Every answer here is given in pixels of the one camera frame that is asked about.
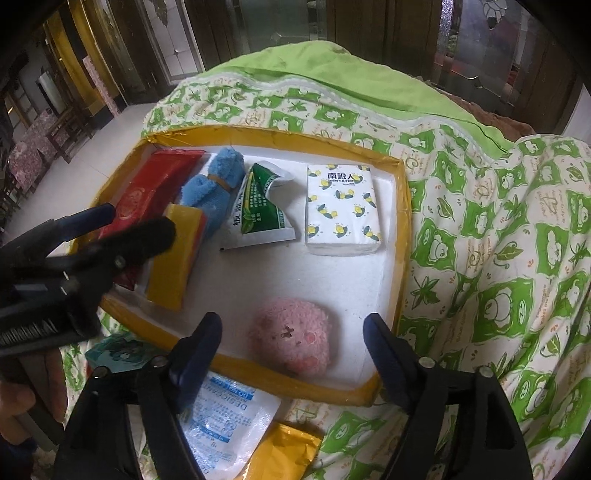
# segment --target brown wooden furniture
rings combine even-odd
[[[67,134],[66,142],[60,145],[56,139],[64,132]],[[57,155],[62,157],[66,163],[70,163],[72,159],[67,152],[76,144],[82,134],[92,138],[92,131],[86,124],[82,113],[77,111],[75,106],[70,105],[47,129],[45,136],[56,149]]]

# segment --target pink pompom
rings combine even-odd
[[[329,364],[327,314],[309,301],[276,299],[256,313],[249,332],[252,352],[296,374],[321,375]]]

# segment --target black clamp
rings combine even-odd
[[[458,414],[443,479],[533,478],[519,425],[489,367],[460,372],[419,358],[377,313],[365,319],[363,338],[391,400],[410,416],[383,480],[427,477],[448,405]]]

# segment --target white tissue pack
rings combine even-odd
[[[306,245],[316,255],[374,253],[382,241],[366,165],[308,165]]]

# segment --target desiccant packet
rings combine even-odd
[[[208,372],[192,407],[179,423],[207,480],[237,476],[254,453],[280,399]]]

